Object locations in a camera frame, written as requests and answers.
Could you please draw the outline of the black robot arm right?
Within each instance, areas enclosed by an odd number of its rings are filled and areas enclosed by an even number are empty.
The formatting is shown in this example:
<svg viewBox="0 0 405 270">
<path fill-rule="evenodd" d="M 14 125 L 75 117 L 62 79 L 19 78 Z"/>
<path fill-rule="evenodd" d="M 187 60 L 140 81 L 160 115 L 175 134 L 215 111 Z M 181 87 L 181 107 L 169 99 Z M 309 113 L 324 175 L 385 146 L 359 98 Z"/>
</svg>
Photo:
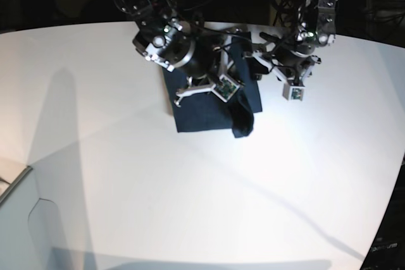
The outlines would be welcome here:
<svg viewBox="0 0 405 270">
<path fill-rule="evenodd" d="M 145 60 L 193 80 L 220 82 L 215 48 L 221 32 L 206 28 L 202 19 L 187 18 L 174 0 L 113 1 L 137 25 L 132 43 Z"/>
</svg>

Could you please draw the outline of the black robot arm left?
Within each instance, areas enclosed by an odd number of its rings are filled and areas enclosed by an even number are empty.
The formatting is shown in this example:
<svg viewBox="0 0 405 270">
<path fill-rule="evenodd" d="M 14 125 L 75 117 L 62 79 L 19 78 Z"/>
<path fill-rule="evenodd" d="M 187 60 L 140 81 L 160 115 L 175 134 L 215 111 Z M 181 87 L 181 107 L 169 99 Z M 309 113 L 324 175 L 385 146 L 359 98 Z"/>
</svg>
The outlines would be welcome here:
<svg viewBox="0 0 405 270">
<path fill-rule="evenodd" d="M 330 45 L 336 34 L 338 0 L 271 0 L 275 20 L 283 28 L 274 43 L 270 58 L 289 78 L 299 78 L 309 68 L 310 58 L 319 47 Z"/>
</svg>

